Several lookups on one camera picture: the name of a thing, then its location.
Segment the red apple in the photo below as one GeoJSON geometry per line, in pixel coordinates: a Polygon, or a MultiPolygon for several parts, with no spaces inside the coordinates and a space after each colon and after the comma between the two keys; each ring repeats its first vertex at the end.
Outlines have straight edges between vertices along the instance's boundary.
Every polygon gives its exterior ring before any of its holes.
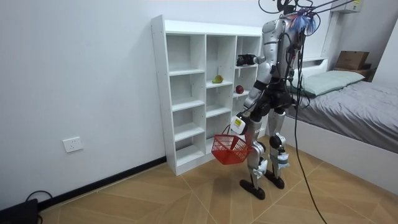
{"type": "Polygon", "coordinates": [[[235,88],[235,91],[236,91],[237,94],[242,94],[243,91],[244,91],[243,86],[238,85],[238,86],[235,88]]]}

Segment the wall socket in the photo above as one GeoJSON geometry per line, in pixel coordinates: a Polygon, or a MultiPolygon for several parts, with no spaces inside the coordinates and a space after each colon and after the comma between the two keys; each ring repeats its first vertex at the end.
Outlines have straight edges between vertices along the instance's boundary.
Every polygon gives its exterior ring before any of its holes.
{"type": "Polygon", "coordinates": [[[62,142],[66,152],[73,152],[83,149],[83,143],[81,143],[80,137],[63,140],[62,142]]]}

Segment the wooden floor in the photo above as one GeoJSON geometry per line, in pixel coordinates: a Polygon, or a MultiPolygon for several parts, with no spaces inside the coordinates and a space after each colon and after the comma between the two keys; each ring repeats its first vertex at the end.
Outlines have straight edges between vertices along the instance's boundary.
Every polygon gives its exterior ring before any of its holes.
{"type": "MultiPolygon", "coordinates": [[[[267,139],[261,139],[267,145],[267,139]]],[[[322,223],[294,149],[282,171],[286,188],[265,178],[260,201],[239,186],[246,164],[211,161],[181,176],[166,164],[44,211],[44,224],[301,224],[322,223]]],[[[329,224],[398,223],[398,196],[301,152],[318,207],[329,224]]]]}

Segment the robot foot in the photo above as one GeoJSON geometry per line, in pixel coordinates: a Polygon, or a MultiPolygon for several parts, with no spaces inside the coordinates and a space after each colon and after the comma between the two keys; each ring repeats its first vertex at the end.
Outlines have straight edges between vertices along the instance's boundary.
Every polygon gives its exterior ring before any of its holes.
{"type": "Polygon", "coordinates": [[[260,200],[264,200],[266,198],[266,193],[264,192],[264,190],[262,190],[260,187],[258,188],[258,190],[256,190],[253,184],[249,181],[241,180],[239,184],[244,190],[256,196],[256,198],[260,200]]]}
{"type": "Polygon", "coordinates": [[[267,177],[267,179],[269,180],[269,181],[271,181],[277,188],[279,188],[279,189],[284,189],[285,188],[285,182],[284,182],[284,180],[282,180],[282,178],[276,178],[275,176],[274,176],[274,173],[273,172],[271,172],[271,171],[269,171],[269,170],[267,170],[267,172],[266,172],[266,174],[265,174],[265,177],[267,177]]]}

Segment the gray bedsheet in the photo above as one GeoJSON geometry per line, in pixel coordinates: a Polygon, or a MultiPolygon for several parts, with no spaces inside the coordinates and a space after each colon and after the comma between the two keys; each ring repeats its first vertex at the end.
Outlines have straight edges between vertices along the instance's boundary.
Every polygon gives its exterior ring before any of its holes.
{"type": "MultiPolygon", "coordinates": [[[[289,109],[295,116],[294,108],[289,109]]],[[[311,99],[301,121],[398,153],[398,88],[358,82],[311,99]]]]}

